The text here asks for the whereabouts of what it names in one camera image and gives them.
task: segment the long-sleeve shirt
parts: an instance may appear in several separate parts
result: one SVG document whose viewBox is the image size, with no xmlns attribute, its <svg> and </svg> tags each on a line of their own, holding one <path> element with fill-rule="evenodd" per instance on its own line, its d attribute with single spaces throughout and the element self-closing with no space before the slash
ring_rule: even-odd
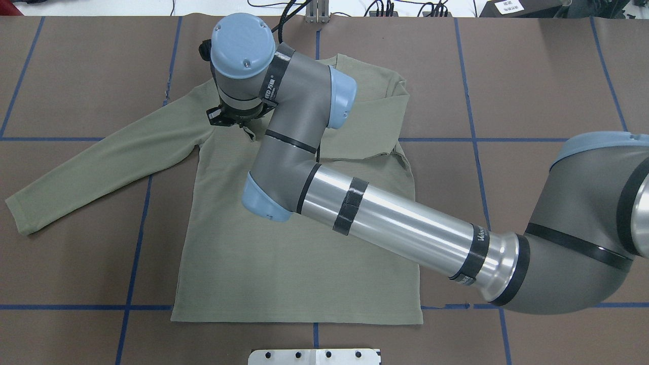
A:
<svg viewBox="0 0 649 365">
<path fill-rule="evenodd" d="M 398 143 L 405 80 L 343 55 L 322 62 L 355 78 L 358 93 L 346 124 L 326 131 L 321 162 L 414 199 Z M 6 203 L 19 232 L 36 232 L 198 146 L 172 320 L 422 323 L 418 265 L 298 214 L 277 223 L 243 207 L 243 184 L 270 115 L 244 130 L 214 127 L 205 110 L 218 100 L 210 80 L 15 193 Z"/>
</svg>

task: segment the brown table surface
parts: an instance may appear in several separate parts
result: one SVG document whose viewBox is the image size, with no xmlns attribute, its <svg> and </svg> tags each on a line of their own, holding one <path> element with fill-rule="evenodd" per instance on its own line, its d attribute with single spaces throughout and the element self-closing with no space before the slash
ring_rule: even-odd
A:
<svg viewBox="0 0 649 365">
<path fill-rule="evenodd" d="M 197 47 L 218 19 L 1 17 L 0 198 L 209 80 Z M 334 16 L 284 33 L 403 75 L 417 200 L 495 232 L 525 229 L 567 138 L 649 133 L 646 21 Z M 647 363 L 642 259 L 605 303 L 561 316 L 503 311 L 422 269 L 422 326 L 172 323 L 197 161 L 29 237 L 0 204 L 0 363 L 246 364 L 313 347 L 377 348 L 384 364 Z"/>
</svg>

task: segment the white metal bracket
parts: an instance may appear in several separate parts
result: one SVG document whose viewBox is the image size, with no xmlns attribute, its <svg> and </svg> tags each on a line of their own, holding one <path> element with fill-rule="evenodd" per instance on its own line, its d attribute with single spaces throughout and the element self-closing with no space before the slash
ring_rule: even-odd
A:
<svg viewBox="0 0 649 365">
<path fill-rule="evenodd" d="M 248 365 L 380 365 L 379 349 L 256 350 Z"/>
<path fill-rule="evenodd" d="M 307 23 L 329 23 L 329 0 L 313 0 L 306 5 Z"/>
</svg>

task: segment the white label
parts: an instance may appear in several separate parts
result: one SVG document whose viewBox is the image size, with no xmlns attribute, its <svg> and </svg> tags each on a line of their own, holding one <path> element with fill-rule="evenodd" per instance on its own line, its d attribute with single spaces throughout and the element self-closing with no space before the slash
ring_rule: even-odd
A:
<svg viewBox="0 0 649 365">
<path fill-rule="evenodd" d="M 501 1 L 499 3 L 494 3 L 494 5 L 496 5 L 498 11 L 502 15 L 525 10 L 523 9 L 523 6 L 520 4 L 519 0 L 506 0 L 506 1 Z"/>
</svg>

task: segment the blue tape line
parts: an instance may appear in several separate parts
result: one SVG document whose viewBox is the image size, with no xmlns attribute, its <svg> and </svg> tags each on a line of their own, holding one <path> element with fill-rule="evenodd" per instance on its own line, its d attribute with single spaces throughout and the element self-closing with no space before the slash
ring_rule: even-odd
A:
<svg viewBox="0 0 649 365">
<path fill-rule="evenodd" d="M 476 138 L 478 142 L 566 142 L 569 138 Z"/>
<path fill-rule="evenodd" d="M 0 137 L 0 141 L 13 142 L 98 142 L 104 137 Z"/>
<path fill-rule="evenodd" d="M 34 35 L 34 40 L 32 41 L 32 46 L 29 48 L 29 53 L 27 53 L 27 58 L 25 59 L 23 70 L 20 71 L 20 77 L 18 77 L 18 82 L 16 83 L 16 88 L 14 89 L 14 95 L 11 97 L 9 108 L 6 110 L 5 120 L 3 120 L 2 127 L 0 127 L 0 138 L 5 134 L 6 125 L 9 122 L 11 111 L 14 109 L 14 103 L 16 102 L 16 97 L 18 96 L 18 90 L 20 90 L 20 85 L 22 85 L 23 79 L 25 78 L 25 72 L 27 72 L 27 66 L 29 65 L 29 61 L 32 59 L 32 55 L 34 54 L 34 48 L 36 48 L 36 42 L 38 41 L 40 31 L 41 29 L 43 29 L 43 23 L 45 23 L 44 16 L 41 17 L 41 21 L 38 24 L 38 28 L 36 29 L 36 34 Z"/>
<path fill-rule="evenodd" d="M 318 29 L 315 32 L 315 59 L 319 60 L 320 59 L 320 32 L 322 29 Z"/>
<path fill-rule="evenodd" d="M 647 302 L 630 302 L 630 303 L 599 303 L 595 308 L 649 308 Z"/>
<path fill-rule="evenodd" d="M 597 54 L 600 56 L 600 62 L 602 63 L 602 69 L 604 70 L 604 76 L 606 76 L 606 82 L 608 82 L 609 89 L 611 90 L 611 95 L 613 96 L 613 102 L 615 103 L 615 108 L 617 109 L 617 115 L 620 117 L 620 122 L 622 122 L 622 129 L 624 132 L 629 130 L 626 128 L 626 122 L 624 121 L 624 116 L 622 115 L 622 109 L 620 108 L 620 103 L 617 101 L 617 94 L 613 88 L 613 83 L 611 82 L 611 77 L 608 73 L 608 68 L 606 67 L 606 62 L 604 62 L 604 54 L 602 53 L 602 47 L 600 46 L 600 39 L 597 37 L 597 29 L 595 27 L 595 19 L 591 16 L 591 28 L 593 30 L 593 37 L 595 38 L 595 46 L 597 46 Z"/>
<path fill-rule="evenodd" d="M 421 306 L 422 310 L 443 310 L 443 309 L 469 309 L 471 307 L 470 304 L 464 303 L 464 304 L 446 304 L 444 307 L 427 307 L 425 305 Z"/>
<path fill-rule="evenodd" d="M 121 362 L 121 354 L 122 351 L 124 350 L 124 340 L 126 339 L 126 328 L 127 324 L 129 323 L 129 313 L 130 311 L 127 309 L 124 311 L 124 318 L 122 319 L 122 329 L 119 332 L 119 343 L 117 345 L 117 356 L 115 357 L 115 365 L 119 365 Z"/>
<path fill-rule="evenodd" d="M 496 307 L 495 305 L 489 303 L 480 303 L 474 304 L 473 309 L 500 309 L 500 307 Z"/>
<path fill-rule="evenodd" d="M 0 310 L 173 310 L 173 305 L 0 304 Z"/>
<path fill-rule="evenodd" d="M 462 71 L 462 83 L 464 84 L 464 97 L 467 102 L 467 112 L 469 113 L 469 126 L 471 127 L 471 139 L 473 142 L 473 155 L 476 159 L 476 169 L 478 170 L 478 183 L 480 184 L 480 197 L 482 198 L 482 211 L 487 221 L 487 229 L 491 230 L 491 220 L 489 219 L 489 209 L 487 208 L 487 196 L 485 194 L 484 181 L 482 179 L 482 166 L 480 165 L 480 156 L 478 152 L 478 141 L 476 139 L 476 127 L 473 123 L 473 110 L 471 108 L 471 99 L 469 98 L 469 83 L 467 82 L 467 70 L 464 65 L 464 54 L 462 53 L 462 40 L 459 35 L 458 19 L 453 18 L 455 23 L 455 37 L 458 41 L 459 66 Z"/>
<path fill-rule="evenodd" d="M 147 194 L 144 198 L 144 208 L 142 208 L 142 219 L 140 220 L 140 231 L 138 233 L 138 243 L 135 246 L 135 255 L 133 258 L 133 268 L 130 272 L 130 282 L 129 282 L 129 293 L 126 298 L 126 308 L 124 310 L 124 319 L 122 320 L 122 329 L 119 334 L 119 344 L 117 345 L 117 357 L 115 359 L 115 364 L 121 362 L 122 350 L 124 350 L 124 340 L 126 338 L 126 330 L 129 324 L 129 312 L 130 305 L 133 300 L 133 289 L 135 287 L 135 277 L 138 273 L 138 262 L 140 260 L 140 250 L 142 248 L 142 239 L 144 238 L 144 222 L 147 219 L 147 214 L 149 212 L 149 200 L 151 198 L 151 182 L 153 181 L 153 175 L 149 175 L 149 183 L 147 184 Z"/>
<path fill-rule="evenodd" d="M 180 26 L 182 25 L 182 16 L 178 18 L 178 25 L 176 25 L 176 39 L 173 42 L 173 51 L 171 52 L 171 63 L 169 64 L 169 78 L 167 79 L 167 91 L 165 92 L 164 101 L 162 106 L 169 102 L 169 91 L 171 91 L 171 78 L 173 76 L 173 66 L 176 64 L 176 52 L 178 51 L 178 39 L 180 38 Z"/>
<path fill-rule="evenodd" d="M 320 348 L 320 330 L 319 330 L 319 323 L 315 322 L 313 324 L 313 348 L 318 349 Z"/>
<path fill-rule="evenodd" d="M 125 305 L 2 304 L 0 310 L 124 310 Z"/>
<path fill-rule="evenodd" d="M 507 323 L 505 322 L 505 311 L 502 308 L 498 309 L 500 315 L 500 328 L 502 329 L 502 341 L 505 346 L 505 359 L 507 365 L 511 365 L 511 351 L 509 350 L 509 336 L 507 335 Z"/>
<path fill-rule="evenodd" d="M 473 142 L 472 138 L 410 138 L 403 137 L 399 138 L 399 142 Z"/>
</svg>

